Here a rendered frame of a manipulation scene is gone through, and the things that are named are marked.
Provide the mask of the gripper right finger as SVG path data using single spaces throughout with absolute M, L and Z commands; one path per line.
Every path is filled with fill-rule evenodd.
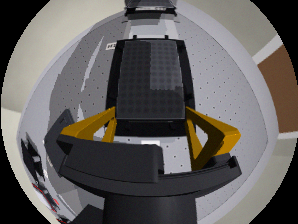
M 239 130 L 219 120 L 186 107 L 185 130 L 190 154 L 191 171 L 201 170 L 209 159 L 231 151 L 241 137 Z M 202 147 L 192 121 L 208 136 Z

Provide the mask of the dark grey shelf rack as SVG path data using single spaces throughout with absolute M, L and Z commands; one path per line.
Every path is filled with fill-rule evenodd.
M 178 39 L 174 24 L 174 15 L 162 13 L 128 14 L 128 22 L 123 39 L 137 38 L 165 38 Z

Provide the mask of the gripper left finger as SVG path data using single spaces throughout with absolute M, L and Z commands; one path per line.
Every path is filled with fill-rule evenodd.
M 60 134 L 74 136 L 80 139 L 93 140 L 94 133 L 97 132 L 108 121 L 109 124 L 101 141 L 113 143 L 117 124 L 115 118 L 115 107 L 64 127 Z

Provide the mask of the white microplate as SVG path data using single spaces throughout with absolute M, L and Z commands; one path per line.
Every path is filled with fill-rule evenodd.
M 42 193 L 40 193 L 40 191 L 38 191 L 36 188 L 33 189 L 34 191 L 36 191 L 38 198 L 40 197 L 40 201 L 43 202 L 43 204 L 45 204 L 48 208 L 52 209 L 50 204 L 47 202 L 46 198 L 42 195 Z

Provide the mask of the dark grey microplate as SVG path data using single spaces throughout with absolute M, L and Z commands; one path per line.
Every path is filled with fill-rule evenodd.
M 176 12 L 171 0 L 130 0 L 126 15 L 137 13 L 165 13 L 175 15 Z
M 115 102 L 116 123 L 185 123 L 186 101 L 177 41 L 124 41 Z

